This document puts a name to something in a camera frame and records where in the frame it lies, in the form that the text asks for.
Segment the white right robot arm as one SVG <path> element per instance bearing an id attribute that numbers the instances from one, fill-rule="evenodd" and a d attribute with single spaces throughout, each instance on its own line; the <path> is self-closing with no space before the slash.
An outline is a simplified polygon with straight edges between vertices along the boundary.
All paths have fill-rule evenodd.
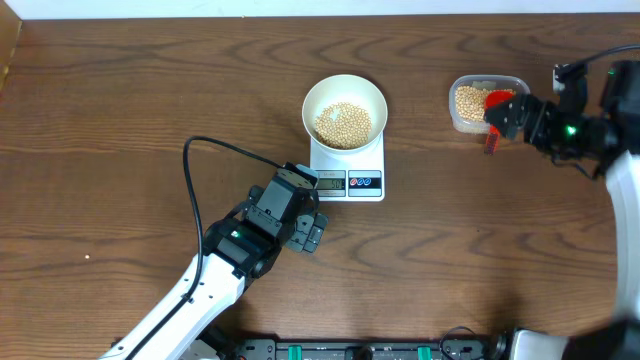
<path id="1" fill-rule="evenodd" d="M 511 359 L 636 359 L 639 356 L 639 64 L 620 60 L 607 74 L 599 116 L 584 113 L 584 64 L 558 66 L 560 102 L 521 94 L 489 107 L 485 120 L 500 134 L 525 142 L 554 160 L 594 160 L 616 224 L 617 289 L 610 324 L 571 337 L 517 330 L 506 347 Z"/>

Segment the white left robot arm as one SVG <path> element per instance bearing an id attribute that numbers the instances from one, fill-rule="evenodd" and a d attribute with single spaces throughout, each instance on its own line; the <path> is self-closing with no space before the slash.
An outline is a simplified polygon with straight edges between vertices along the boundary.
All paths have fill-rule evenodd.
<path id="1" fill-rule="evenodd" d="M 328 225 L 318 212 L 319 173 L 303 165 L 276 170 L 268 186 L 200 236 L 194 256 L 170 292 L 104 359 L 178 359 L 202 331 L 273 267 L 285 247 L 312 254 Z"/>

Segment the red plastic scoop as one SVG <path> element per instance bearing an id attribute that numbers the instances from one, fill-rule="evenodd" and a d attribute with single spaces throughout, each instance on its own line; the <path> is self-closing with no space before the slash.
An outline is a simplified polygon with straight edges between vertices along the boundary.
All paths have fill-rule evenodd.
<path id="1" fill-rule="evenodd" d="M 485 109 L 494 107 L 502 102 L 511 99 L 515 93 L 511 90 L 496 90 L 492 91 L 485 99 Z M 485 142 L 485 154 L 493 155 L 498 149 L 499 139 L 501 135 L 498 129 L 491 125 Z"/>

